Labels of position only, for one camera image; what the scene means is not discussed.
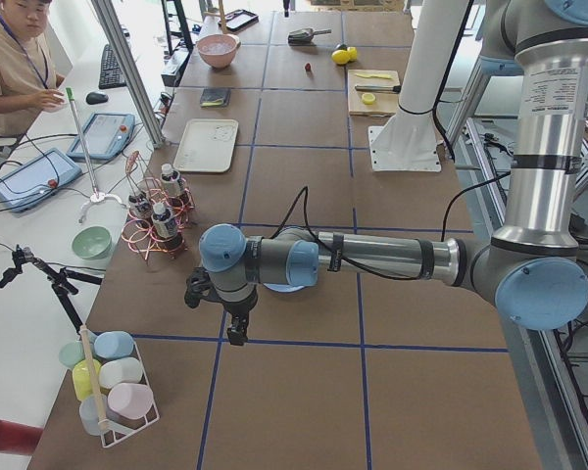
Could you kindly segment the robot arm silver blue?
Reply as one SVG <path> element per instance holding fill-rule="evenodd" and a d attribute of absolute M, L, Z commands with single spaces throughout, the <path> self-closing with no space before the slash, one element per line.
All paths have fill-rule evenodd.
<path fill-rule="evenodd" d="M 529 330 L 557 329 L 578 317 L 588 304 L 588 277 L 568 226 L 587 116 L 588 1 L 488 2 L 480 60 L 490 73 L 523 78 L 505 218 L 488 243 L 306 226 L 247 237 L 219 224 L 200 238 L 186 304 L 222 305 L 231 316 L 228 340 L 241 346 L 259 285 L 308 287 L 322 269 L 351 269 L 470 290 Z"/>

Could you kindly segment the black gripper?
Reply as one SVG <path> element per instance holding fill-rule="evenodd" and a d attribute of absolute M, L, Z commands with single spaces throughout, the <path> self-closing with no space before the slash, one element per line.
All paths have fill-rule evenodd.
<path fill-rule="evenodd" d="M 208 271 L 203 266 L 195 267 L 186 279 L 185 304 L 190 308 L 197 308 L 201 302 L 216 303 L 217 301 L 218 293 L 214 289 Z M 231 316 L 226 335 L 232 346 L 244 346 L 247 343 L 248 326 L 248 315 Z"/>

